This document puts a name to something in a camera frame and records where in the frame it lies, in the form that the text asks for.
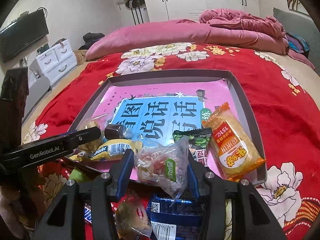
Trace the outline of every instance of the rice cracker package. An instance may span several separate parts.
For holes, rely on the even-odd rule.
[[[215,149],[226,179],[240,179],[266,162],[231,112],[228,103],[214,111],[207,121],[202,121],[202,125],[212,128],[210,144]]]

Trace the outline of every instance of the television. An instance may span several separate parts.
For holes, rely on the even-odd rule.
[[[0,56],[4,63],[49,34],[43,10],[24,16],[0,31]]]

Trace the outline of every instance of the metal bolt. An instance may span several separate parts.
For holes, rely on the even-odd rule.
[[[249,181],[247,179],[241,179],[241,184],[244,186],[248,186],[249,185]]]
[[[75,183],[75,181],[73,179],[69,179],[67,181],[67,186],[72,186]]]
[[[205,176],[208,178],[208,179],[212,179],[214,177],[214,173],[213,172],[207,172],[205,174]]]
[[[110,177],[110,173],[109,172],[104,172],[104,173],[101,174],[101,178],[103,178],[103,179],[107,179],[109,177]]]

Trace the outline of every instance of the red bedspread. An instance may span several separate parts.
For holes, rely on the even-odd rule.
[[[26,141],[66,132],[85,103],[110,76],[187,68],[230,70],[237,77],[257,119],[267,158],[268,181],[258,191],[287,237],[301,239],[320,209],[320,114],[298,81],[264,53],[179,43],[106,56],[89,63],[52,100]],[[44,176],[49,177],[49,170],[43,167]],[[62,176],[55,176],[65,182],[68,174],[61,173]],[[49,191],[57,191],[48,185],[44,189],[48,199],[52,197]]]

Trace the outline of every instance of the beige bed sheet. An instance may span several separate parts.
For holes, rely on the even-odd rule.
[[[288,71],[298,80],[303,89],[311,95],[318,108],[320,109],[320,77],[317,75],[317,73],[314,72],[309,66],[305,65],[302,62],[296,61],[287,55],[282,56],[269,52],[268,54],[274,57],[280,65],[288,69]],[[85,69],[87,64],[88,62],[72,70],[66,77],[64,77],[60,81],[60,83],[54,88],[54,90],[49,92],[46,97],[41,100],[41,102],[38,104],[38,106],[35,108],[33,113],[30,115],[30,117],[22,127],[22,139],[27,134],[31,124],[38,118],[47,104],[58,93],[60,93],[61,90],[63,90],[68,84],[70,84],[75,78],[77,78]]]

